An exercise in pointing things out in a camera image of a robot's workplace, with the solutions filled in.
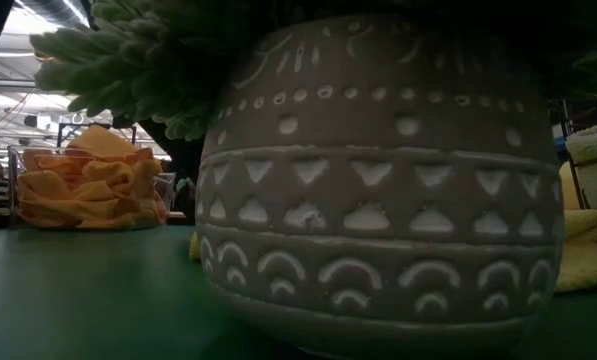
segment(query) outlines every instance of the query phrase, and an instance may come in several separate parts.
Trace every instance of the ceiling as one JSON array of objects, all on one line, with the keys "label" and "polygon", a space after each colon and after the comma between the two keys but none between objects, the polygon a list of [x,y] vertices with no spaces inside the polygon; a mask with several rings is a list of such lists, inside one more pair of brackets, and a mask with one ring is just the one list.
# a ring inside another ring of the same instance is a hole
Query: ceiling
[{"label": "ceiling", "polygon": [[[40,62],[33,54],[29,35],[54,31],[57,26],[44,20],[24,5],[14,7],[0,36],[0,161],[6,165],[7,146],[29,143],[29,146],[56,146],[59,124],[111,124],[111,114],[104,112],[94,118],[67,110],[73,96],[36,89],[34,73]],[[25,125],[25,117],[37,116],[37,127]],[[81,130],[64,125],[62,146],[66,146]],[[131,129],[112,130],[118,136],[131,139]],[[151,147],[154,154],[168,158],[147,133],[137,126],[136,145]]]}]

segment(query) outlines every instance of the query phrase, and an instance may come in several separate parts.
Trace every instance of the metal frame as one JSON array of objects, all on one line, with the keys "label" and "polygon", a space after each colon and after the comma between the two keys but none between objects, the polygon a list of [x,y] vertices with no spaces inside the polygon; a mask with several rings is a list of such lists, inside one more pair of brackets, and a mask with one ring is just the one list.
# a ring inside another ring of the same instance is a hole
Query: metal frame
[{"label": "metal frame", "polygon": [[[563,139],[566,142],[567,137],[569,135],[572,135],[572,133],[573,133],[571,131],[571,126],[570,126],[571,123],[573,122],[573,120],[569,116],[569,110],[567,109],[567,101],[562,100],[561,104],[562,104],[562,115],[563,116],[560,117],[560,127],[562,128]],[[584,190],[580,187],[580,183],[578,181],[578,176],[576,174],[576,172],[577,172],[576,168],[578,166],[581,166],[581,164],[576,164],[574,162],[571,155],[569,154],[569,150],[566,149],[566,146],[565,146],[565,151],[567,153],[567,160],[569,162],[569,167],[571,169],[571,174],[573,176],[574,187],[576,188],[576,197],[578,198],[578,205],[580,206],[581,209],[588,209],[588,208],[590,208],[589,203],[587,202],[587,199],[585,198]]]},{"label": "metal frame", "polygon": [[[100,123],[91,123],[91,124],[67,124],[67,123],[61,123],[58,124],[58,140],[56,141],[56,147],[61,147],[62,142],[65,140],[68,140],[69,137],[71,137],[76,130],[78,130],[81,127],[90,127],[90,126],[102,126],[105,129],[109,130],[111,129],[111,125],[110,124],[100,124]],[[69,130],[69,132],[67,134],[65,134],[63,136],[62,132],[66,127],[71,127],[72,129]],[[136,127],[132,126],[131,127],[131,143],[132,145],[136,145]]]}]

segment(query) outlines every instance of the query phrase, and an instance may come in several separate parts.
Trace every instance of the embossed pattern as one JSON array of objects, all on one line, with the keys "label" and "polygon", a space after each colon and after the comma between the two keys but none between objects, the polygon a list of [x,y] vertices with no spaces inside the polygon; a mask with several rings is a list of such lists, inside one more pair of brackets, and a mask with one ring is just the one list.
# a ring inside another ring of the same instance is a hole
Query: embossed pattern
[{"label": "embossed pattern", "polygon": [[462,40],[335,19],[271,34],[236,69],[196,214],[205,272],[240,311],[474,346],[522,334],[563,235],[545,104]]}]

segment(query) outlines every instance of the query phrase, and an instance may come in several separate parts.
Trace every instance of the gray ceramic pot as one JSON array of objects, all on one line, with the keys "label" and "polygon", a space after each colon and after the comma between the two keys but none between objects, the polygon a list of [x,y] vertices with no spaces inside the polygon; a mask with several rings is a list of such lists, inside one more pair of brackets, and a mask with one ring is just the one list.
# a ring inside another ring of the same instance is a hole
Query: gray ceramic pot
[{"label": "gray ceramic pot", "polygon": [[210,282],[247,321],[318,354],[456,358],[513,346],[550,299],[546,102],[493,45],[445,34],[334,18],[237,67],[197,222]]}]

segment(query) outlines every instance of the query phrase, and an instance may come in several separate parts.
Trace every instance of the table surface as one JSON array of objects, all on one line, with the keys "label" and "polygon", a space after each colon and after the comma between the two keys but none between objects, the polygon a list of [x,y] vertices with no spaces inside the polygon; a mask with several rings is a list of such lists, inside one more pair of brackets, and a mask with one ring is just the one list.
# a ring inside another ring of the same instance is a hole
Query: table surface
[{"label": "table surface", "polygon": [[[193,228],[0,230],[0,359],[312,359],[234,318]],[[507,359],[597,359],[597,290],[556,296]]]}]

